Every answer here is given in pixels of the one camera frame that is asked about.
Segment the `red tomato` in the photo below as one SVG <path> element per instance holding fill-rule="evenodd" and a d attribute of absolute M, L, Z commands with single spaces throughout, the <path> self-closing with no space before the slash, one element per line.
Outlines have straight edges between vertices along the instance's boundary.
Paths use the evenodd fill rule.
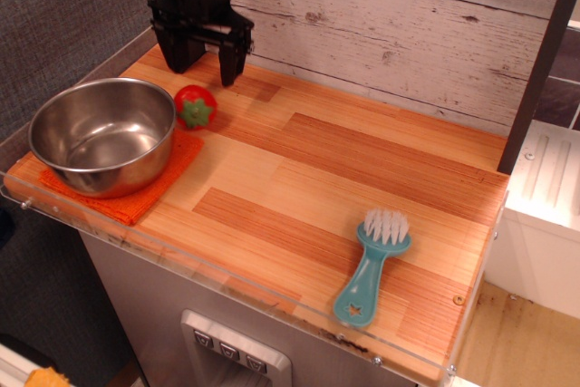
<path fill-rule="evenodd" d="M 178 123 L 186 129 L 203 129 L 216 117 L 218 103 L 211 92 L 197 85 L 188 85 L 175 94 Z"/>

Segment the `stainless steel bowl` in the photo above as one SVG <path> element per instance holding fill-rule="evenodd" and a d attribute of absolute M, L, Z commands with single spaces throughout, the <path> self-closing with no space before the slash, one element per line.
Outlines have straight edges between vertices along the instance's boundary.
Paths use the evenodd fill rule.
<path fill-rule="evenodd" d="M 150 184 L 165 168 L 176 122 L 171 96 L 137 79 L 102 79 L 52 97 L 34 115 L 34 155 L 71 189 L 115 198 Z"/>

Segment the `wooden floor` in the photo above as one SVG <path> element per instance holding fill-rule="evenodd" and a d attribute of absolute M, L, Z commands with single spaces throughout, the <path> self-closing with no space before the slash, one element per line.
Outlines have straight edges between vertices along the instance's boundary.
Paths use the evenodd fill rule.
<path fill-rule="evenodd" d="M 580 320 L 484 283 L 457 367 L 482 387 L 580 386 Z"/>

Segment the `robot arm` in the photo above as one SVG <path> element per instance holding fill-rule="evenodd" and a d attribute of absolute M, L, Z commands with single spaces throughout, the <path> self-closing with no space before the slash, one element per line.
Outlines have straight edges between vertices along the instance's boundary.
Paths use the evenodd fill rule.
<path fill-rule="evenodd" d="M 221 81 L 234 83 L 244 71 L 254 23 L 234 11 L 230 0 L 149 0 L 152 25 L 171 70 L 185 72 L 206 51 L 219 47 Z M 228 28 L 222 33 L 217 28 Z"/>

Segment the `orange mat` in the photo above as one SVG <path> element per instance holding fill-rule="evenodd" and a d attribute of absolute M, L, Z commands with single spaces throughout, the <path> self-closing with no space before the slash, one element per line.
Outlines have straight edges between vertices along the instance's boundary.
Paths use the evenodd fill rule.
<path fill-rule="evenodd" d="M 66 187 L 49 169 L 45 169 L 40 173 L 39 180 L 59 194 L 83 203 L 85 206 L 97 210 L 122 224 L 132 226 L 197 157 L 203 144 L 204 142 L 201 138 L 176 129 L 167 168 L 163 170 L 159 178 L 153 183 L 125 197 L 110 199 L 85 197 Z"/>

